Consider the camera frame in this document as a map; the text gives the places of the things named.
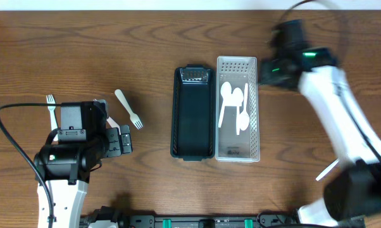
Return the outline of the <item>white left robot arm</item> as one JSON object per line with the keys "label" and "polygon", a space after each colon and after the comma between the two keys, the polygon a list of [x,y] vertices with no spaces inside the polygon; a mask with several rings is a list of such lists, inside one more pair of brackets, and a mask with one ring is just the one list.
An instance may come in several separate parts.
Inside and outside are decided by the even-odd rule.
{"label": "white left robot arm", "polygon": [[78,227],[91,172],[101,166],[103,159],[132,151],[128,125],[109,129],[100,125],[90,134],[73,128],[51,132],[34,158],[52,200],[46,206],[46,192],[38,188],[38,226],[52,222],[53,227]]}

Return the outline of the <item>white plastic spoon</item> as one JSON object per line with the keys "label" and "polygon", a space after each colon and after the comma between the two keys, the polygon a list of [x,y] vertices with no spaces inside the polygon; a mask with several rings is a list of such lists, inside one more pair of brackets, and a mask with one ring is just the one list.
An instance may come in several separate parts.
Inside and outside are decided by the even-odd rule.
{"label": "white plastic spoon", "polygon": [[248,84],[245,83],[243,111],[240,113],[240,116],[239,116],[239,128],[240,128],[240,130],[246,130],[249,126],[249,114],[247,113],[247,102],[248,102]]}
{"label": "white plastic spoon", "polygon": [[240,128],[239,128],[239,115],[240,115],[240,107],[242,105],[244,96],[242,93],[242,90],[239,87],[236,87],[232,93],[233,100],[236,106],[236,118],[235,118],[235,128],[236,128],[236,135],[239,135]]}
{"label": "white plastic spoon", "polygon": [[326,167],[316,178],[315,178],[315,181],[320,181],[322,180],[324,177],[326,177],[328,175],[328,173],[330,173],[332,171],[332,169],[339,163],[339,160],[336,159],[335,161],[333,161],[328,167]]}
{"label": "white plastic spoon", "polygon": [[231,86],[230,82],[224,82],[220,88],[220,94],[222,96],[222,106],[220,108],[219,121],[218,121],[218,127],[219,128],[222,126],[226,102],[227,102],[228,98],[231,97],[231,93],[232,93],[232,86]]}

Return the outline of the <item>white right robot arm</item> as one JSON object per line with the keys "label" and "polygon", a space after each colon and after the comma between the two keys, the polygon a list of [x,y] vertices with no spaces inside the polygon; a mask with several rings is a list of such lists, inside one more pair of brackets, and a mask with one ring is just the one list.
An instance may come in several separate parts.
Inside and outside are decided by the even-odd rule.
{"label": "white right robot arm", "polygon": [[261,60],[259,83],[295,90],[313,107],[340,166],[315,202],[300,207],[302,224],[337,227],[381,213],[381,140],[327,48],[279,51]]}

